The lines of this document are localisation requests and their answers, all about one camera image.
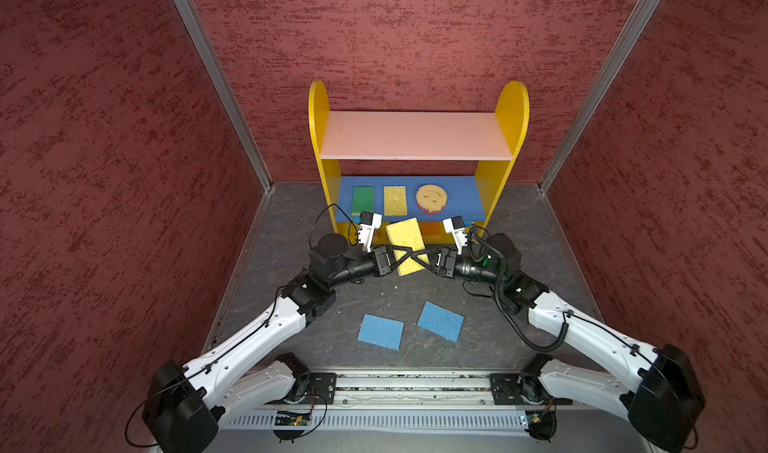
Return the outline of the yellow sponge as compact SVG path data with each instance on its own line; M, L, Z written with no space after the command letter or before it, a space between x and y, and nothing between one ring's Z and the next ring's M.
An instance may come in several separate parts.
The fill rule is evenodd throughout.
M400 217L408 214L408 198L405 186L384 186L383 197L385 216Z
M416 218L409 218L386 226L386 232L391 245L408 246L414 250L425 249L423 237ZM424 270L414 262L414 272Z

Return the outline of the light blue sponge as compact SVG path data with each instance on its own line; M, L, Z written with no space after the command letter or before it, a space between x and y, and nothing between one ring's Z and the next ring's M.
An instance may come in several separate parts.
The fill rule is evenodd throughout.
M365 314L357 340L359 342L397 351L404 330L401 321Z
M445 340L457 343L464 317L432 302L426 302L417 325Z

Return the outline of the round smiley face sponge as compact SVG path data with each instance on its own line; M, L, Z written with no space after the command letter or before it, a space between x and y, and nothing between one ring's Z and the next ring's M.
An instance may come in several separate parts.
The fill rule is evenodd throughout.
M443 211L448 203L446 190L436 184L425 184L416 192L416 204L420 210L433 215Z

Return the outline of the bright green sponge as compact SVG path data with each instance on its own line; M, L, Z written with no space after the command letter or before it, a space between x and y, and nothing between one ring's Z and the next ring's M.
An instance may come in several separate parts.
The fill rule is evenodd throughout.
M375 211L375 188L373 186L354 186L352 195L352 216L360 217L363 212Z

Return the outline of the orange sponge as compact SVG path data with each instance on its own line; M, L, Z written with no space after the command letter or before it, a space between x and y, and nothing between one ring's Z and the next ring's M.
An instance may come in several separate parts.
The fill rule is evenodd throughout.
M445 236L441 222L420 222L419 228L425 243L437 243Z

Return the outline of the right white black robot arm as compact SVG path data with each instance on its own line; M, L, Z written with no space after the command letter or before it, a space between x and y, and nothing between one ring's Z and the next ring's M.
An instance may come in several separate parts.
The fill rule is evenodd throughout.
M522 271L522 254L507 235L471 235L462 247L406 257L437 276L490 286L496 307L536 353L517 377L526 403L571 400L628 421L665 452L697 447L706 400L687 354L637 340L574 307Z

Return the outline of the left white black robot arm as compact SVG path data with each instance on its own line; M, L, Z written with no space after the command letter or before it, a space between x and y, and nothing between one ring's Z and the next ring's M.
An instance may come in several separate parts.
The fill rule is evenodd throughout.
M324 235L309 251L309 265L276 291L256 319L201 356L178 365L169 361L153 375L141 419L164 452L201 452L226 421L255 406L298 401L309 381L308 367L293 354L251 369L281 343L322 315L336 299L335 286L383 277L406 261L424 266L423 247L364 249L341 234Z

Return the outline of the yellow shelf with coloured boards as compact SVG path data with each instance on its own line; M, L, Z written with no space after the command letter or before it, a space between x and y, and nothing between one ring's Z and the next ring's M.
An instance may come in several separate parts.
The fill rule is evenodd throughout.
M308 98L310 138L330 221L337 233L353 230L354 186L375 188L375 210L384 208L383 187L407 189L408 214L419 222L462 216L487 227L522 149L530 119L526 86L511 81L493 112L334 111L325 85L312 82ZM471 175L345 175L341 163L355 161L473 162ZM416 204L416 192L436 184L448 194L446 208L428 215Z

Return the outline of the aluminium mounting rail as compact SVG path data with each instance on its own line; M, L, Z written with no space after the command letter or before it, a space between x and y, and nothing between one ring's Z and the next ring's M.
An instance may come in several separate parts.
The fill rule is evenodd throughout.
M494 404L490 391L492 374L372 374L336 373L332 404L356 407L361 404L411 404L427 406L449 403ZM620 415L628 410L633 393L607 374L567 365L559 360L547 362L539 376L529 371L518 373L520 380L541 386L551 396L566 398L592 408Z

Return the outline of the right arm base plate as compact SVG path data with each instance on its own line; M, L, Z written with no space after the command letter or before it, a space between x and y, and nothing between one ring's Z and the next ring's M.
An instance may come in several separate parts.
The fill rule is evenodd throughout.
M543 387L533 386L528 380L520 380L518 373L492 373L489 381L496 406L546 407L574 404L570 399L551 396Z

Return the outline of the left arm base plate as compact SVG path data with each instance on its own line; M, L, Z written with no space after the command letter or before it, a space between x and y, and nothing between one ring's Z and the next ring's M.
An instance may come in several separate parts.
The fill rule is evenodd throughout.
M311 405L318 394L328 404L334 401L336 373L310 372L300 375L283 399L285 404Z

